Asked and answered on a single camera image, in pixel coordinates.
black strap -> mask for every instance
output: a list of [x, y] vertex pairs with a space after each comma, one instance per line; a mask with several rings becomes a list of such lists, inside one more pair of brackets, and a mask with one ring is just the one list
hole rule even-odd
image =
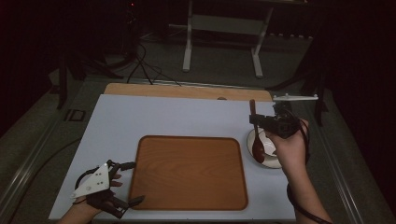
[[317, 217], [317, 216], [314, 216], [314, 215], [310, 214], [308, 211], [303, 209], [299, 204], [297, 204], [297, 202], [294, 200], [293, 194], [291, 192], [290, 185], [288, 185], [287, 192], [288, 192], [289, 201], [294, 206], [294, 208], [297, 211], [299, 211], [301, 214], [303, 214], [304, 216], [308, 217], [311, 220], [316, 221], [319, 224], [332, 224], [331, 222], [328, 222], [326, 220], [321, 219], [320, 217]]

gripper camera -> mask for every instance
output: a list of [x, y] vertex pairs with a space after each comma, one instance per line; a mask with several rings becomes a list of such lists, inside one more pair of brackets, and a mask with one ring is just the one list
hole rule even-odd
[[283, 139], [300, 130], [300, 120], [291, 113], [290, 102], [276, 103], [274, 110], [273, 117], [260, 114], [250, 115], [249, 123], [256, 124], [265, 131], [274, 133]]
[[[110, 190], [111, 180], [119, 169], [122, 171], [135, 168], [134, 162], [125, 162], [122, 164], [107, 161], [101, 167], [86, 171], [82, 174], [77, 182], [75, 191], [71, 197], [76, 199], [81, 196], [86, 197], [87, 204], [101, 209], [117, 218], [122, 218], [128, 208], [132, 208], [143, 202], [145, 196], [133, 198], [128, 203], [114, 197], [114, 192]], [[79, 182], [86, 175], [91, 175], [81, 185]]]

black cable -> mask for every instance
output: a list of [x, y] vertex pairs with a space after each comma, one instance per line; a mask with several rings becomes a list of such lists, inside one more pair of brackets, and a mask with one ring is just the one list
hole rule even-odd
[[77, 179], [76, 185], [75, 185], [75, 189], [78, 189], [79, 182], [81, 182], [82, 178], [84, 178], [86, 175], [91, 175], [91, 174], [95, 173], [95, 171], [97, 171], [98, 169], [99, 169], [99, 167], [84, 172], [84, 174], [82, 174], [82, 175]]
[[59, 148], [57, 151], [55, 151], [55, 153], [53, 153], [51, 156], [49, 156], [49, 157], [43, 162], [43, 164], [41, 164], [41, 166], [38, 168], [38, 170], [35, 172], [35, 174], [34, 174], [34, 175], [30, 178], [30, 180], [28, 181], [28, 183], [27, 183], [27, 185], [26, 185], [26, 189], [25, 189], [25, 191], [23, 192], [23, 194], [22, 194], [22, 196], [20, 197], [20, 199], [18, 200], [18, 203], [17, 203], [17, 205], [16, 205], [16, 207], [15, 207], [15, 209], [14, 209], [14, 212], [12, 213], [11, 218], [9, 219], [8, 223], [11, 223], [12, 220], [14, 219], [15, 215], [17, 214], [18, 209], [19, 209], [20, 206], [21, 206], [21, 203], [22, 203], [22, 201], [23, 201], [23, 199], [24, 199], [24, 196], [25, 196], [26, 193], [27, 193], [27, 190], [28, 190], [30, 187], [32, 187], [32, 184], [33, 184], [35, 178], [36, 178], [37, 175], [41, 172], [41, 170], [49, 163], [50, 160], [52, 160], [52, 159], [53, 159], [56, 155], [58, 155], [61, 151], [63, 151], [64, 149], [66, 149], [66, 148], [68, 148], [68, 147], [70, 147], [70, 146], [72, 146], [73, 144], [75, 144], [75, 143], [81, 141], [81, 139], [82, 139], [82, 137], [80, 137], [80, 138], [78, 138], [78, 139], [76, 139], [76, 140], [74, 140], [74, 141], [72, 141], [72, 142], [66, 144], [65, 146], [63, 146], [63, 147], [61, 147], [61, 148]]
[[[309, 141], [310, 141], [310, 135], [309, 135], [309, 129], [308, 126], [299, 118], [297, 118], [291, 111], [289, 111], [286, 108], [282, 108], [285, 112], [287, 112], [292, 118], [299, 120], [299, 131], [301, 132], [301, 134], [303, 135], [303, 139], [304, 139], [304, 144], [305, 144], [305, 164], [308, 163], [309, 161], [309, 157], [310, 157], [310, 153], [309, 153]], [[332, 224], [331, 222], [328, 222], [326, 220], [323, 220], [320, 217], [317, 217], [311, 213], [309, 213], [308, 211], [306, 211], [305, 209], [303, 209], [294, 199], [293, 193], [291, 191], [290, 185], [288, 184], [287, 187], [287, 193], [288, 193], [288, 198], [290, 203], [293, 205], [293, 207], [299, 211], [301, 214], [303, 214], [304, 216], [308, 217], [309, 219], [316, 221], [318, 224]]]
[[[143, 70], [143, 73], [144, 73], [146, 79], [148, 80], [148, 82], [149, 82], [151, 85], [154, 84], [154, 81], [155, 81], [159, 76], [164, 76], [164, 77], [168, 78], [169, 80], [172, 80], [173, 82], [175, 82], [178, 86], [181, 86], [176, 80], [174, 80], [173, 78], [171, 78], [171, 77], [165, 75], [165, 74], [163, 73], [163, 70], [162, 70], [160, 67], [158, 67], [158, 66], [153, 66], [153, 65], [150, 65], [150, 64], [148, 64], [147, 62], [145, 62], [147, 50], [146, 50], [146, 48], [145, 48], [142, 44], [140, 44], [140, 43], [139, 43], [139, 46], [143, 49], [143, 56], [142, 56], [142, 57], [139, 57], [138, 55], [136, 56], [136, 59], [138, 60], [138, 63], [137, 63], [137, 65], [136, 65], [136, 67], [132, 70], [132, 72], [130, 73], [130, 75], [128, 76], [127, 83], [129, 83], [129, 81], [131, 80], [131, 78], [132, 78], [134, 72], [135, 72], [135, 71], [137, 70], [137, 68], [140, 66], [140, 67], [142, 68], [142, 70]], [[144, 65], [148, 66], [148, 68], [150, 68], [151, 70], [153, 70], [153, 71], [154, 71], [155, 73], [157, 73], [158, 75], [157, 75], [154, 79], [151, 80], [151, 79], [149, 78], [149, 74], [148, 74], [148, 72], [147, 72], [147, 70], [146, 70], [146, 68], [145, 68]]]
[[77, 203], [73, 203], [73, 204], [79, 204], [79, 203], [83, 203], [83, 202], [85, 202], [85, 201], [87, 201], [87, 198], [85, 198], [85, 199], [83, 199], [83, 200], [81, 200], [81, 201], [79, 201], [79, 202], [77, 202]]
[[311, 213], [309, 213], [308, 211], [306, 211], [305, 209], [303, 209], [295, 200], [294, 200], [294, 196], [293, 193], [291, 191], [290, 185], [288, 184], [288, 188], [287, 188], [287, 193], [288, 193], [288, 198], [290, 203], [294, 206], [294, 208], [299, 211], [301, 214], [303, 214], [304, 216], [308, 217], [309, 219], [317, 222], [318, 224], [332, 224], [331, 222], [328, 222], [320, 217], [317, 217], [315, 215], [312, 215]]

wooden edge strip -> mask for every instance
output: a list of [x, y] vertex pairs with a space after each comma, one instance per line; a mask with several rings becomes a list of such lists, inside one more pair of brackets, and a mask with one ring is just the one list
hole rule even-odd
[[268, 91], [245, 90], [219, 87], [166, 86], [148, 84], [110, 83], [105, 94], [136, 95], [156, 97], [176, 97], [194, 99], [226, 99], [246, 101], [255, 99], [261, 102], [272, 102]]

metal bar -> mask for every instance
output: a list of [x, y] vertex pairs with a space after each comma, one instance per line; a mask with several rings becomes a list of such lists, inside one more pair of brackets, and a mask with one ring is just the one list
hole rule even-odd
[[190, 71], [191, 64], [191, 33], [192, 33], [192, 0], [189, 1], [189, 17], [187, 18], [187, 43], [186, 50], [184, 52], [184, 61], [183, 61], [183, 72]]
[[44, 146], [49, 140], [51, 134], [58, 126], [64, 115], [67, 112], [67, 108], [71, 105], [72, 100], [76, 96], [77, 92], [74, 92], [72, 97], [68, 97], [62, 108], [52, 115], [51, 122], [41, 134], [34, 147], [30, 150], [30, 154], [21, 164], [15, 175], [12, 177], [11, 182], [6, 187], [6, 190], [0, 197], [0, 223], [8, 223], [12, 218], [14, 211], [18, 208], [18, 202], [21, 200], [21, 196], [27, 190], [31, 177], [34, 175], [35, 168], [38, 167], [38, 156], [43, 151]]
[[[315, 120], [315, 116], [312, 113], [312, 109], [308, 108], [307, 104], [304, 104], [306, 111], [308, 111], [308, 116], [312, 120]], [[361, 217], [361, 213], [355, 203], [355, 200], [352, 196], [351, 190], [349, 188], [346, 179], [338, 165], [338, 160], [335, 158], [335, 155], [332, 153], [332, 148], [327, 140], [324, 132], [321, 128], [318, 128], [316, 125], [312, 125], [315, 127], [314, 129], [318, 132], [319, 140], [322, 142], [324, 146], [325, 155], [327, 156], [327, 162], [330, 166], [330, 172], [332, 173], [332, 177], [334, 179], [335, 186], [337, 187], [339, 194], [341, 196], [341, 200], [343, 201], [346, 212], [349, 216], [349, 220], [352, 224], [364, 224], [364, 221]]]
[[194, 30], [206, 30], [243, 35], [257, 35], [265, 21], [255, 21], [220, 16], [192, 15]]
[[260, 49], [262, 48], [262, 41], [265, 38], [265, 34], [267, 32], [268, 24], [271, 20], [273, 11], [274, 11], [273, 7], [270, 7], [268, 9], [267, 15], [265, 16], [265, 20], [262, 22], [262, 30], [260, 31], [260, 34], [259, 34], [259, 42], [257, 43], [256, 48], [253, 48], [251, 50], [251, 57], [253, 60], [253, 66], [254, 66], [256, 78], [263, 77], [262, 64], [260, 62], [259, 52], [260, 52]]

